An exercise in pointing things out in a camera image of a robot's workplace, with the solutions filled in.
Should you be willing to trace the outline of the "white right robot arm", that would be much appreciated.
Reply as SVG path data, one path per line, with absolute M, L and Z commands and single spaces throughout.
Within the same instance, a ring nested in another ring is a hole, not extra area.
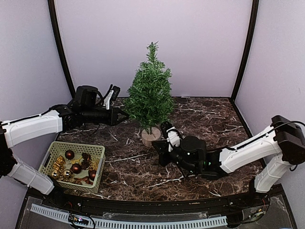
M 182 136 L 169 122 L 161 124 L 163 140 L 152 141 L 159 154 L 159 164 L 176 164 L 190 174 L 218 180 L 235 170 L 273 156 L 263 171 L 251 182 L 243 203 L 253 207 L 288 170 L 294 171 L 305 161 L 304 123 L 290 121 L 280 115 L 259 134 L 234 146 L 207 149 L 206 142 L 195 136 Z

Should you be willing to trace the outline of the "small green christmas tree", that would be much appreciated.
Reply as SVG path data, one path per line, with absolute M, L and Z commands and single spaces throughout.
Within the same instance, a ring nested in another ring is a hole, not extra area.
M 147 46 L 147 60 L 140 63 L 127 90 L 129 96 L 123 101 L 129 118 L 140 124 L 142 143 L 148 147 L 152 141 L 159 140 L 161 131 L 157 125 L 167 121 L 174 108 L 169 82 L 171 69 L 158 59 L 158 48 L 157 42 Z

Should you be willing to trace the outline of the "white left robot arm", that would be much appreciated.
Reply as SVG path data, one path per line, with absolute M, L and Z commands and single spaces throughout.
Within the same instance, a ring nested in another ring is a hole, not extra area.
M 13 155 L 12 148 L 22 142 L 61 132 L 70 131 L 83 124 L 104 124 L 115 126 L 129 118 L 129 115 L 112 103 L 120 88 L 110 85 L 105 96 L 93 86 L 79 86 L 68 104 L 50 107 L 46 112 L 33 116 L 4 121 L 0 124 L 0 175 L 9 176 L 44 195 L 57 208 L 67 204 L 67 197 L 54 189 L 56 184 L 50 178 Z

